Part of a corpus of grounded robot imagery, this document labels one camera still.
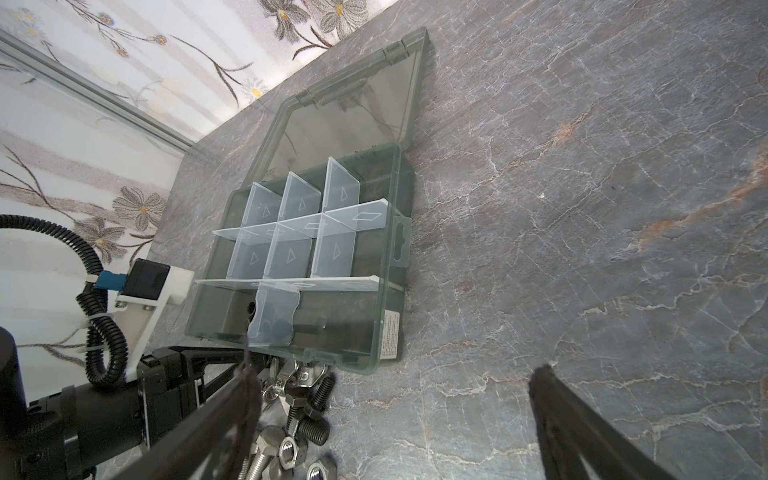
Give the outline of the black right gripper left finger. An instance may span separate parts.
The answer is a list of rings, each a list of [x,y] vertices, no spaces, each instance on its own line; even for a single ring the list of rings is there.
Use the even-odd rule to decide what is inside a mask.
[[[236,479],[250,453],[261,414],[261,382],[252,364],[241,364],[233,378],[202,407],[118,479]]]

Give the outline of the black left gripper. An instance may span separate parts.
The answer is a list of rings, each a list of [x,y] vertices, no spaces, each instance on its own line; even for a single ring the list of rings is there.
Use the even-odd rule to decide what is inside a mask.
[[[234,378],[244,351],[171,346],[145,355],[137,368],[143,421],[141,447],[150,447]]]

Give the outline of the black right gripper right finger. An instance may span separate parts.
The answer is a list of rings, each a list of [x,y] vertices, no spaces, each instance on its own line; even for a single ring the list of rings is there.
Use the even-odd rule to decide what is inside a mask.
[[[547,479],[670,479],[666,470],[542,365],[533,371],[529,399]]]

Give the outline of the silver hex bolt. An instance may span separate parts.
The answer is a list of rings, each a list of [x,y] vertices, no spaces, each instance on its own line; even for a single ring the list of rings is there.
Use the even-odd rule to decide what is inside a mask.
[[[238,479],[260,479],[268,464],[277,455],[285,437],[285,431],[279,426],[267,426],[262,429],[243,462]]]

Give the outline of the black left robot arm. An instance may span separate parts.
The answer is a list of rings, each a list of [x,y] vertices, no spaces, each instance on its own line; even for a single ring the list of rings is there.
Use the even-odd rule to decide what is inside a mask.
[[[234,479],[261,413],[262,354],[172,346],[141,358],[134,381],[90,384],[27,402],[17,345],[1,332],[1,476],[86,479],[134,447],[121,479],[188,479],[205,462]]]

